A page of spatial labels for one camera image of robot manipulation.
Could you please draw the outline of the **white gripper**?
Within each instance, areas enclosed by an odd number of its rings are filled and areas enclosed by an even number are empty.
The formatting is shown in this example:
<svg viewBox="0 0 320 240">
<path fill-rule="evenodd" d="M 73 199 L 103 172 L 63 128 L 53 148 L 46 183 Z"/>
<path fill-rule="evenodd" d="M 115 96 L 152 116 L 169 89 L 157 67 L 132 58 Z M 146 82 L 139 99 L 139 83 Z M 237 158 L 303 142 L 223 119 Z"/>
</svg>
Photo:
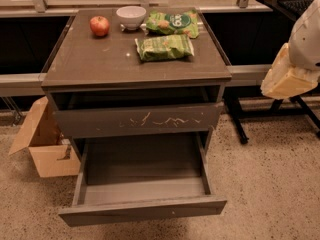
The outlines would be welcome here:
<svg viewBox="0 0 320 240">
<path fill-rule="evenodd" d="M 261 91 L 266 97 L 286 99 L 306 93 L 318 85 L 320 0 L 314 0 L 295 22 L 288 44 L 283 44 L 262 81 Z"/>
</svg>

